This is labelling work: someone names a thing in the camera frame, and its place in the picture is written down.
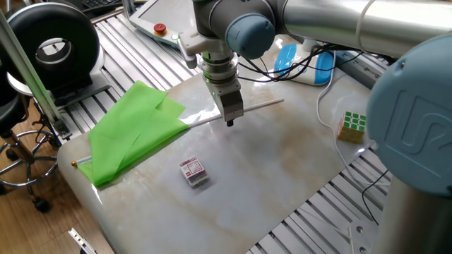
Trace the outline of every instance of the emergency stop button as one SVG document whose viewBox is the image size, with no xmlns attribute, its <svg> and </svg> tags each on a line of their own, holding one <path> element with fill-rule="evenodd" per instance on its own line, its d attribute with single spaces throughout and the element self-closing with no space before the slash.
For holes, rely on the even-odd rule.
<svg viewBox="0 0 452 254">
<path fill-rule="evenodd" d="M 157 25 L 154 25 L 154 33 L 157 36 L 164 36 L 167 34 L 167 26 L 159 23 Z"/>
</svg>

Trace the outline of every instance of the keyboard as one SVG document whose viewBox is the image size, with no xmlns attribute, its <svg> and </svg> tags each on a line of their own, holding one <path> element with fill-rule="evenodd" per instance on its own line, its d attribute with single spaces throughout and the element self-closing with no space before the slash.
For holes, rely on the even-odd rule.
<svg viewBox="0 0 452 254">
<path fill-rule="evenodd" d="M 118 2 L 119 0 L 82 0 L 84 6 L 88 8 L 106 6 Z"/>
</svg>

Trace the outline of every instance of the rubik's cube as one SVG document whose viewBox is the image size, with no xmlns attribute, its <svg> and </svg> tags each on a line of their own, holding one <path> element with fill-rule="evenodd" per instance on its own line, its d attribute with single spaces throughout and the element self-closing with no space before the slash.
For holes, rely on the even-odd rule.
<svg viewBox="0 0 452 254">
<path fill-rule="evenodd" d="M 338 139 L 361 143 L 366 130 L 366 116 L 346 111 L 339 122 Z"/>
</svg>

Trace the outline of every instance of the blue object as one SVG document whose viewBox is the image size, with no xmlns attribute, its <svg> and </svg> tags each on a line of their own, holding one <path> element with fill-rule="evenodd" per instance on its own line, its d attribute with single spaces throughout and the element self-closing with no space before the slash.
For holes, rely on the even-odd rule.
<svg viewBox="0 0 452 254">
<path fill-rule="evenodd" d="M 390 172 L 417 190 L 452 197 L 452 35 L 428 40 L 372 89 L 369 137 Z"/>
<path fill-rule="evenodd" d="M 270 49 L 274 39 L 273 24 L 265 16 L 255 13 L 236 18 L 225 33 L 227 46 L 246 59 L 261 57 Z"/>
<path fill-rule="evenodd" d="M 287 71 L 280 71 L 285 68 L 289 68 L 294 61 L 295 54 L 297 53 L 297 45 L 289 44 L 282 47 L 280 53 L 278 54 L 278 58 L 275 62 L 275 71 L 278 71 L 279 75 L 284 75 Z"/>
<path fill-rule="evenodd" d="M 296 44 L 288 44 L 282 47 L 280 50 L 280 53 L 278 54 L 278 57 L 275 62 L 275 70 L 278 72 L 279 75 L 284 75 L 288 71 L 281 71 L 286 68 L 289 68 L 293 63 L 294 59 L 297 57 L 299 58 L 305 58 L 309 55 L 309 52 L 303 51 L 301 47 L 297 47 Z M 315 75 L 314 77 L 314 84 L 311 83 L 312 81 L 308 82 L 310 85 L 323 85 L 327 83 L 331 79 L 331 73 L 330 70 L 333 67 L 333 61 L 334 57 L 329 52 L 324 52 L 317 56 L 317 62 L 315 65 L 315 68 L 320 70 L 315 70 L 314 73 L 310 73 L 310 75 Z M 301 71 L 303 69 L 303 66 L 298 67 L 298 71 Z M 302 75 L 298 76 L 298 78 L 294 79 L 294 81 L 306 83 L 307 81 L 303 79 Z"/>
<path fill-rule="evenodd" d="M 331 79 L 331 69 L 333 67 L 334 57 L 329 53 L 325 52 L 319 55 L 317 58 L 316 68 L 320 70 L 316 70 L 316 78 L 314 84 L 323 85 L 330 81 Z"/>
</svg>

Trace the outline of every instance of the red button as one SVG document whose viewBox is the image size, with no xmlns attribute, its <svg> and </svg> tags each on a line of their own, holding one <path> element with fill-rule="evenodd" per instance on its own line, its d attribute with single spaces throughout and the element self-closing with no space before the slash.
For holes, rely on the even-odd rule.
<svg viewBox="0 0 452 254">
<path fill-rule="evenodd" d="M 167 26 L 163 24 L 154 25 L 154 31 L 158 33 L 164 33 L 167 30 Z"/>
</svg>

